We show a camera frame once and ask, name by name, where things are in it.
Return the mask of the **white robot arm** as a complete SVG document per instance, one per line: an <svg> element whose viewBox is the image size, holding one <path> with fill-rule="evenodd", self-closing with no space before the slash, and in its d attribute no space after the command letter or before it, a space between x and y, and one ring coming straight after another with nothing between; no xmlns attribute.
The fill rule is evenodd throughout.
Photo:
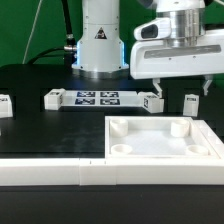
<svg viewBox="0 0 224 224"><path fill-rule="evenodd" d="M135 79L202 75L207 89L224 73L224 28L206 30L205 0L138 0L156 10L156 18L134 30L130 62L119 38L119 0L82 0L83 35L77 43L74 71L109 78L128 69Z"/></svg>

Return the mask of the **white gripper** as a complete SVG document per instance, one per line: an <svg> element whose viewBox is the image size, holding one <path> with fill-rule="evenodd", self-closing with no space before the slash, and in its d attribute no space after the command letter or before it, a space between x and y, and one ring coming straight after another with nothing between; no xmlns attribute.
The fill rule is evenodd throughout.
<svg viewBox="0 0 224 224"><path fill-rule="evenodd" d="M162 98L160 78L206 75L203 93L214 74L224 73L224 28L205 30L199 20L159 17L134 30L130 56L134 79L152 79Z"/></svg>

